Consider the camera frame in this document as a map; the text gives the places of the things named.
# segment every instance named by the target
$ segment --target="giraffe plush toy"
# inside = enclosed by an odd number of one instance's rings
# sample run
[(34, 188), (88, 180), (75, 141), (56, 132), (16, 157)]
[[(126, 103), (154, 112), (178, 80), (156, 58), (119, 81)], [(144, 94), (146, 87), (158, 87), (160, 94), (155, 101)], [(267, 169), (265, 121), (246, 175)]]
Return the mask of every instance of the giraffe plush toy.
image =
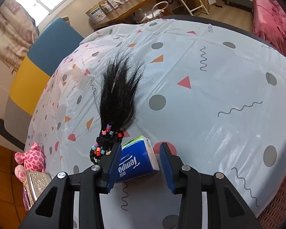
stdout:
[(25, 153), (16, 152), (14, 157), (17, 164), (19, 164), (15, 168), (15, 175), (20, 181), (24, 181), (25, 172), (28, 169), (44, 173), (45, 158), (43, 150), (36, 142), (33, 143), (31, 150)]

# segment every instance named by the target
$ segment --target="brown wicker surface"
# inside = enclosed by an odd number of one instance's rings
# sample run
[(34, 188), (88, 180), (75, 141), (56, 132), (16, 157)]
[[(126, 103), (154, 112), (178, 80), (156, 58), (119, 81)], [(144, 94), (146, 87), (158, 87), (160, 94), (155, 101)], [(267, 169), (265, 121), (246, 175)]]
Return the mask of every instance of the brown wicker surface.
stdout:
[(263, 210), (258, 220), (264, 229), (279, 228), (286, 219), (286, 176), (275, 197)]

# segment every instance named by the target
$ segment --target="red circle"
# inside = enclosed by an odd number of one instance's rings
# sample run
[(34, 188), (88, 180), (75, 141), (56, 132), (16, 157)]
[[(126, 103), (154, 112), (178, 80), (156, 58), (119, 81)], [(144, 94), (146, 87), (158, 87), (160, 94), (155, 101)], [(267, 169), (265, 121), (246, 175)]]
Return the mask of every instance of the red circle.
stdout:
[(177, 155), (177, 151), (176, 151), (176, 148), (174, 147), (174, 145), (170, 142), (166, 142), (166, 141), (161, 141), (161, 142), (158, 142), (154, 145), (153, 149), (154, 149), (154, 153), (155, 154), (159, 154), (160, 153), (160, 145), (162, 143), (167, 143), (168, 144), (168, 148), (170, 149), (170, 152), (173, 154), (173, 155)]

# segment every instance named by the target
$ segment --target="plastic table cover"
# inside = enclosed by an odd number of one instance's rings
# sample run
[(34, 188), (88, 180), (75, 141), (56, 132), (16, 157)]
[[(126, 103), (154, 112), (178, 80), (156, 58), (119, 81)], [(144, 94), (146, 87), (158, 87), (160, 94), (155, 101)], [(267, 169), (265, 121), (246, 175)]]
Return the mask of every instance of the plastic table cover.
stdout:
[[(211, 24), (157, 19), (110, 26), (85, 38), (45, 87), (26, 150), (34, 141), (44, 148), (52, 177), (92, 165), (101, 74), (118, 52), (145, 63), (137, 112), (123, 143), (144, 135), (158, 153), (160, 142), (168, 142), (184, 164), (210, 175), (223, 172), (258, 216), (286, 174), (286, 57)], [(74, 228), (78, 198), (76, 193)], [(180, 200), (162, 171), (115, 184), (101, 195), (105, 228), (173, 228)]]

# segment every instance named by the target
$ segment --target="pink bedspread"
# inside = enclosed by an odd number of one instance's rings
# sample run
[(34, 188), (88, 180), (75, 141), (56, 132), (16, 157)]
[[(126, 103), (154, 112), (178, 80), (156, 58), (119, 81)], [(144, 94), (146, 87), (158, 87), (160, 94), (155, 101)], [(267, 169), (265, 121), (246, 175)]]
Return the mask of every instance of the pink bedspread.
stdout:
[(252, 33), (286, 56), (286, 14), (276, 0), (253, 0)]

